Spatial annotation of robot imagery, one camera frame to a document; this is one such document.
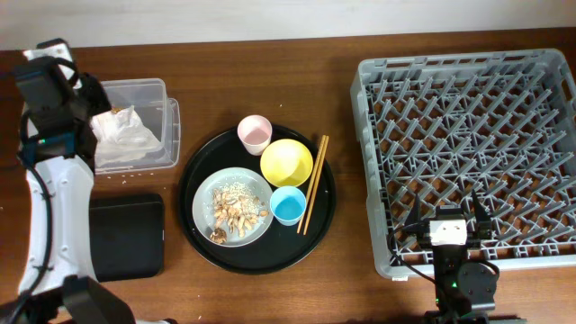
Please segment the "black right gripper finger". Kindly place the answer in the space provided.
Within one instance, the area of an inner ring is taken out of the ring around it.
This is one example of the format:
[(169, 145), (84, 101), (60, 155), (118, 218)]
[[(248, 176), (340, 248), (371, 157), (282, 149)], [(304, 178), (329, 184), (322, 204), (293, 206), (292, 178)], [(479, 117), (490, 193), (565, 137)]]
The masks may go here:
[(472, 205), (474, 208), (474, 217), (479, 224), (489, 224), (491, 216), (487, 213), (485, 207), (480, 203), (477, 193), (472, 190)]
[(420, 199), (419, 195), (415, 196), (413, 206), (406, 218), (407, 224), (417, 224), (420, 223)]

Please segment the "white tissue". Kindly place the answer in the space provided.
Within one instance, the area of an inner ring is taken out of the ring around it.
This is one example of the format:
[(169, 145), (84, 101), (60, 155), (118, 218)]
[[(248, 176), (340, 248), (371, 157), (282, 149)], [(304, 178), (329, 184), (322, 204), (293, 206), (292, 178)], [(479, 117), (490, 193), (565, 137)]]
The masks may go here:
[(96, 115), (91, 128), (97, 139), (95, 165), (97, 168), (144, 158), (162, 147), (161, 142), (147, 128), (134, 106), (112, 108)]

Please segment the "blue plastic cup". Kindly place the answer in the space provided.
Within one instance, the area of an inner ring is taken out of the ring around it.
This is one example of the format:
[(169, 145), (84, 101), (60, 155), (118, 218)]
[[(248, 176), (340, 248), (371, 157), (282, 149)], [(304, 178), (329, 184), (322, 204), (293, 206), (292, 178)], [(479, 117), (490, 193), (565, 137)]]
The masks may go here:
[(270, 197), (270, 209), (274, 217), (284, 226), (298, 223), (306, 209), (306, 197), (295, 186), (283, 186), (276, 189)]

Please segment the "pink plastic cup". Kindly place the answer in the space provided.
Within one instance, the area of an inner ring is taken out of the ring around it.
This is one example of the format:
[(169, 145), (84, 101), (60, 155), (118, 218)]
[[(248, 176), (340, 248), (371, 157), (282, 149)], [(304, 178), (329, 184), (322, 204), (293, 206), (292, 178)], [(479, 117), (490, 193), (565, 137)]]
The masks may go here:
[(238, 124), (237, 134), (247, 152), (261, 156), (272, 138), (272, 124), (262, 115), (249, 115)]

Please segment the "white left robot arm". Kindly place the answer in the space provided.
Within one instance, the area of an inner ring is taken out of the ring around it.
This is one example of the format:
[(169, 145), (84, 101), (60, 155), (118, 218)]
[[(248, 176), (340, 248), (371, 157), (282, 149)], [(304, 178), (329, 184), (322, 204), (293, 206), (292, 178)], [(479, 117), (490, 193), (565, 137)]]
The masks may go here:
[(134, 323), (130, 306), (98, 283), (91, 258), (89, 201), (96, 137), (90, 121), (111, 105), (88, 74), (58, 67), (20, 71), (26, 103), (18, 158), (31, 194), (28, 261), (3, 323), (48, 323), (65, 309), (74, 323)]

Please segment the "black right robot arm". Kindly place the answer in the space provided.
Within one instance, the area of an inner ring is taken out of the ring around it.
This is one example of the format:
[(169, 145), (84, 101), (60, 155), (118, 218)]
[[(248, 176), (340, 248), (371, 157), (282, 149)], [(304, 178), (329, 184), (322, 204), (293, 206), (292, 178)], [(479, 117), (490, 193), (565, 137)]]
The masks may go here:
[(462, 207), (436, 207), (435, 216), (421, 218), (416, 199), (402, 231), (417, 238), (433, 255), (432, 283), (436, 289), (436, 310), (425, 313), (426, 323), (525, 323), (518, 317), (492, 318), (500, 269), (486, 260), (471, 260), (468, 252), (478, 248), (492, 234), (491, 215), (472, 193), (476, 227), (467, 228)]

